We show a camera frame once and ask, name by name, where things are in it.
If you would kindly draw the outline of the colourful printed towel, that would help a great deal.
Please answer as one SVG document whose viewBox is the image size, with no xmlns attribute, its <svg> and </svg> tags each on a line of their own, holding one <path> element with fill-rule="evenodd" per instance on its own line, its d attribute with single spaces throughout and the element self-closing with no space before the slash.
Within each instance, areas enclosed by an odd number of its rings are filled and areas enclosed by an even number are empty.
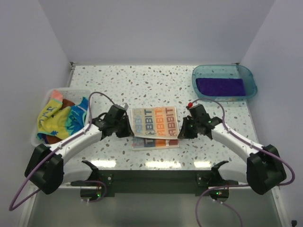
<svg viewBox="0 0 303 227">
<path fill-rule="evenodd" d="M 174 106 L 131 110 L 134 151 L 179 148 L 177 111 Z"/>
</svg>

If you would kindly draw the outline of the purple towel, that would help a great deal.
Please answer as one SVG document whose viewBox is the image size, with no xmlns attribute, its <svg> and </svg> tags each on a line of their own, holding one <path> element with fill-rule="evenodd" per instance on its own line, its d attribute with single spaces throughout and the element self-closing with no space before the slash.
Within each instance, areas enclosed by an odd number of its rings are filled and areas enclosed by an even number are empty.
<svg viewBox="0 0 303 227">
<path fill-rule="evenodd" d="M 205 96 L 246 96 L 242 79 L 197 78 L 196 85 Z"/>
</svg>

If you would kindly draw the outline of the yellow green patterned towel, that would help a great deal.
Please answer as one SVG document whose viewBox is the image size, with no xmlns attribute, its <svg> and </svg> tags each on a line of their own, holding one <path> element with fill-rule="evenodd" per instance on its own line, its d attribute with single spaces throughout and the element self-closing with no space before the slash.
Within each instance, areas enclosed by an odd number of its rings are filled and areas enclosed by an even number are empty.
<svg viewBox="0 0 303 227">
<path fill-rule="evenodd" d="M 62 109 L 63 98 L 52 97 L 43 108 L 37 119 L 37 135 L 56 136 L 62 140 L 70 136 L 66 129 L 66 122 L 71 108 Z"/>
</svg>

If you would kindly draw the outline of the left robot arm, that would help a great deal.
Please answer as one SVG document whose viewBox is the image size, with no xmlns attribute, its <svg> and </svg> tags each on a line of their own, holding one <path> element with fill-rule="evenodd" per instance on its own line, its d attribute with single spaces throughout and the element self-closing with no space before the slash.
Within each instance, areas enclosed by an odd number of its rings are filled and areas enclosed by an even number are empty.
<svg viewBox="0 0 303 227">
<path fill-rule="evenodd" d="M 83 181 L 92 186 L 98 181 L 97 168 L 85 161 L 82 168 L 64 166 L 75 155 L 90 145 L 111 136 L 119 138 L 133 136 L 127 104 L 112 105 L 107 113 L 92 119 L 74 135 L 50 146 L 40 144 L 35 147 L 25 170 L 25 177 L 45 194 L 56 191 L 63 183 Z"/>
</svg>

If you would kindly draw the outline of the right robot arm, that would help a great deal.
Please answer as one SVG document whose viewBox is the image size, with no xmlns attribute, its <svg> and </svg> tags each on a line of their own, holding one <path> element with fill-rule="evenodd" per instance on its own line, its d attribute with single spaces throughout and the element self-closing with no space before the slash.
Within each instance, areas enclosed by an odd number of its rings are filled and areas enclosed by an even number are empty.
<svg viewBox="0 0 303 227">
<path fill-rule="evenodd" d="M 229 148 L 246 164 L 246 173 L 238 170 L 218 169 L 211 173 L 215 185 L 223 185 L 228 179 L 247 183 L 259 195 L 263 195 L 286 179 L 284 165 L 278 150 L 263 146 L 245 138 L 229 127 L 225 118 L 210 117 L 201 104 L 189 103 L 190 114 L 183 118 L 178 139 L 195 139 L 198 135 L 207 136 Z"/>
</svg>

